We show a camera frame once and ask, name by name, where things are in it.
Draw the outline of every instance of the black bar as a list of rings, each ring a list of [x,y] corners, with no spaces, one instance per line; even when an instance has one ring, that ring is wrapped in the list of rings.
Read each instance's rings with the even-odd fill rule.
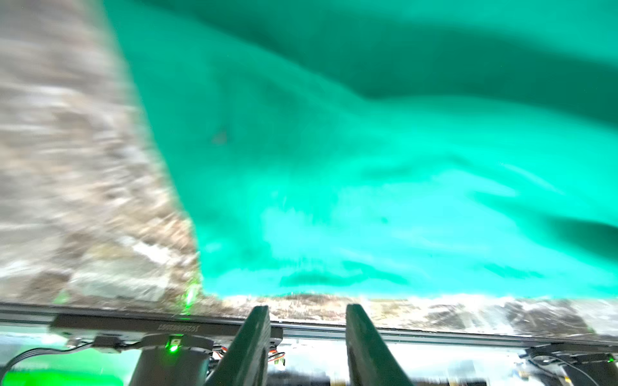
[[[127,341],[140,340],[146,334],[190,334],[209,337],[227,345],[240,330],[238,324],[201,323],[179,320],[130,319],[62,314],[50,323],[49,331],[64,337],[92,339],[97,335],[113,335]],[[278,346],[283,330],[271,328],[271,343]]]
[[[205,386],[264,386],[270,329],[268,306],[254,307]]]
[[[345,344],[352,386],[413,386],[360,304],[345,310]]]
[[[553,343],[546,346],[538,346],[527,350],[535,355],[546,354],[606,354],[618,353],[618,346],[606,345],[587,345],[582,343]]]

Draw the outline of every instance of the black cable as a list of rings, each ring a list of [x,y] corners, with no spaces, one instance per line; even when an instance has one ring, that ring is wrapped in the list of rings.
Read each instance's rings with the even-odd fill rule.
[[[596,386],[601,386],[601,385],[600,385],[597,381],[595,381],[595,379],[594,379],[594,378],[592,378],[591,376],[589,376],[587,372],[585,372],[584,370],[580,369],[579,367],[576,367],[576,366],[574,366],[573,364],[571,364],[571,363],[569,363],[569,362],[565,361],[564,359],[560,358],[559,356],[552,355],[552,354],[537,354],[537,355],[530,355],[530,359],[532,359],[532,360],[534,361],[534,359],[535,359],[537,356],[549,356],[550,358],[557,359],[558,361],[560,361],[560,362],[562,362],[562,363],[566,364],[567,366],[570,366],[570,367],[574,368],[575,370],[577,370],[577,371],[581,372],[581,373],[582,373],[583,375],[585,375],[588,379],[590,379],[590,382],[594,383]]]
[[[551,372],[551,371],[549,371],[547,369],[542,368],[540,364],[534,362],[534,359],[528,359],[528,362],[530,362],[530,364],[532,366],[536,367],[540,371],[543,371],[545,374],[547,374],[547,375],[549,375],[549,376],[551,376],[553,378],[557,378],[557,379],[565,379],[566,378],[565,376],[561,376],[559,374],[555,374],[555,373],[553,373],[553,372]]]
[[[285,355],[286,355],[286,353],[284,353],[284,352],[280,351],[280,352],[278,352],[278,353],[275,353],[275,354],[269,355],[269,356],[268,356],[268,361],[269,361],[269,362],[270,362],[270,361],[274,361],[275,359],[282,358],[282,357],[283,357],[283,356],[285,356]]]
[[[57,350],[55,348],[33,348],[32,350],[24,351],[23,353],[17,355],[16,357],[8,361],[6,365],[4,365],[4,367],[0,370],[0,385],[2,385],[2,380],[4,379],[4,376],[6,376],[6,374],[9,372],[9,370],[24,359],[32,358],[39,355],[71,354],[78,351],[86,350],[90,347],[92,347],[92,343],[86,343],[85,345],[71,348],[69,350]]]
[[[117,347],[118,351],[137,350],[144,347],[142,341],[131,343],[130,345],[124,345]]]

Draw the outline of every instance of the printed serial number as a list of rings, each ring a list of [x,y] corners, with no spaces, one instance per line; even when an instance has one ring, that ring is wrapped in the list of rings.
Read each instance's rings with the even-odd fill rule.
[[[182,332],[197,332],[199,325],[183,325],[183,324],[160,324],[157,330],[164,331],[182,331]]]

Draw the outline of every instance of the green cloth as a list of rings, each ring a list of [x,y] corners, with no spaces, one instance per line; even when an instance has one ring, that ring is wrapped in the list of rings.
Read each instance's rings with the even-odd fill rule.
[[[104,0],[218,295],[618,295],[606,0]]]
[[[113,376],[91,375],[60,371],[26,370],[10,372],[2,386],[123,386],[122,379]]]

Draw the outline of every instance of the wire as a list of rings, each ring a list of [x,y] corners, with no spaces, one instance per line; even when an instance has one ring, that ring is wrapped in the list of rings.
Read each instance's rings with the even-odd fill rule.
[[[286,354],[285,354],[285,353],[283,353],[283,352],[280,352],[280,353],[275,353],[275,354],[273,354],[273,355],[271,355],[271,356],[269,356],[269,357],[268,357],[268,361],[269,361],[269,362],[276,361],[277,359],[281,359],[281,358],[283,358],[285,355],[286,355]]]
[[[565,361],[564,359],[560,358],[559,356],[556,355],[552,355],[552,354],[538,354],[538,355],[530,355],[530,359],[534,360],[537,356],[549,356],[550,358],[554,358],[557,359],[558,361],[566,364],[567,366],[570,366],[572,368],[574,368],[575,370],[581,372],[583,375],[585,375],[588,379],[590,379],[590,382],[594,383],[596,386],[601,386],[597,381],[595,381],[594,378],[592,378],[591,376],[588,375],[587,372],[585,372],[584,370],[573,366],[573,364],[570,364],[569,362]]]
[[[9,372],[9,370],[24,359],[32,358],[39,355],[71,354],[78,351],[86,350],[90,347],[92,347],[92,343],[86,343],[85,345],[71,348],[69,350],[57,350],[55,348],[33,348],[32,350],[24,351],[23,353],[17,355],[16,357],[8,361],[6,365],[4,365],[4,367],[0,370],[0,385],[2,384],[2,380],[4,379],[4,376],[6,376],[6,374]]]
[[[219,355],[219,359],[217,359],[217,360],[220,361],[226,355],[227,347],[225,347],[225,346],[214,346],[213,347],[213,353],[217,353]]]
[[[537,368],[537,369],[539,369],[540,371],[543,371],[545,374],[547,374],[547,375],[549,375],[549,376],[552,376],[552,377],[554,377],[554,378],[558,378],[558,379],[565,379],[565,378],[566,378],[565,376],[561,376],[561,375],[559,375],[559,374],[555,374],[555,373],[553,373],[553,372],[551,372],[551,371],[549,371],[549,370],[547,370],[547,369],[542,368],[540,364],[538,364],[538,363],[534,362],[534,360],[532,360],[532,359],[528,359],[528,362],[530,362],[530,364],[531,364],[532,366],[536,367],[536,368]]]
[[[131,343],[130,345],[118,346],[116,349],[118,351],[127,351],[127,350],[137,350],[143,348],[144,344],[142,341]]]

